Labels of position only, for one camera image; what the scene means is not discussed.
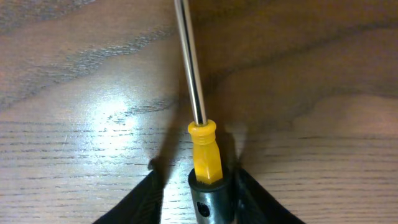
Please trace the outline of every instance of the metal cylinder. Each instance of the metal cylinder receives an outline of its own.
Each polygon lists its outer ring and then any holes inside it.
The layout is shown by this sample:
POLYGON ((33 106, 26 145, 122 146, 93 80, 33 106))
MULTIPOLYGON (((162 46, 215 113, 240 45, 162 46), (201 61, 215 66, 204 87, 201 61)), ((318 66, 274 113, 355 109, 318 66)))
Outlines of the metal cylinder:
POLYGON ((198 224, 229 224, 234 220, 233 180, 225 170, 223 179, 211 185, 197 182, 195 170, 188 176, 198 224))

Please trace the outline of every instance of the metal shaft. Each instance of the metal shaft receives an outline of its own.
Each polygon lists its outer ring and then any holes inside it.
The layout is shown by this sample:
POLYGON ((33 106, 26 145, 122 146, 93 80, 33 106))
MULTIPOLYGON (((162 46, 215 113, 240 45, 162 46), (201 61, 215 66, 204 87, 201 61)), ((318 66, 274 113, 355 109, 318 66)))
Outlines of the metal shaft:
POLYGON ((193 120, 197 126, 205 126, 207 124, 207 117, 200 83, 188 0, 175 0, 175 10, 177 12, 178 29, 180 31, 182 43, 185 73, 187 75, 193 120))

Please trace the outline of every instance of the yellow plastic handle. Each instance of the yellow plastic handle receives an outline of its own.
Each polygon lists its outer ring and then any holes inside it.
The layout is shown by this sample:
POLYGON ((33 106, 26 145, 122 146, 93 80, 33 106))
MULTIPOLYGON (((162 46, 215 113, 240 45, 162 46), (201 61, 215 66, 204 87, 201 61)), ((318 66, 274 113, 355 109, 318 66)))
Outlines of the yellow plastic handle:
POLYGON ((223 178, 220 150, 216 142, 216 123, 208 120, 206 126, 188 126, 193 142, 193 166, 197 181, 212 184, 223 178))

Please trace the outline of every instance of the screwdriver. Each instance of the screwdriver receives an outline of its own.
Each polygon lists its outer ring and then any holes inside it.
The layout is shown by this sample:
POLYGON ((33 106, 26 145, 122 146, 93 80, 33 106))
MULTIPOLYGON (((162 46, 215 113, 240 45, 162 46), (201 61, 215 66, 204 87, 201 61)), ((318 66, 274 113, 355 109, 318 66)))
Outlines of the screwdriver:
POLYGON ((227 224, 234 219, 233 183, 221 165, 216 123, 206 117, 188 0, 175 0, 183 61, 193 111, 188 132, 193 142, 193 169, 188 176, 199 224, 227 224))
POLYGON ((175 0, 175 5, 194 119, 188 126, 193 142, 193 166, 197 181, 212 184, 223 178, 216 123, 206 117, 188 1, 175 0))

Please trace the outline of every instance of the wood grain surface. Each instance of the wood grain surface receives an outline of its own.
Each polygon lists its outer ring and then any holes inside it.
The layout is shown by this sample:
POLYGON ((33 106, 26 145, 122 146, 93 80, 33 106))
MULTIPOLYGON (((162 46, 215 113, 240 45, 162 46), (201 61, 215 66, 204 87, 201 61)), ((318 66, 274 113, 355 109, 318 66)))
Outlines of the wood grain surface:
MULTIPOLYGON (((208 117, 306 223, 398 223, 398 1, 192 0, 208 117)), ((0 223, 91 223, 155 157, 195 223, 166 0, 0 0, 0 223)))

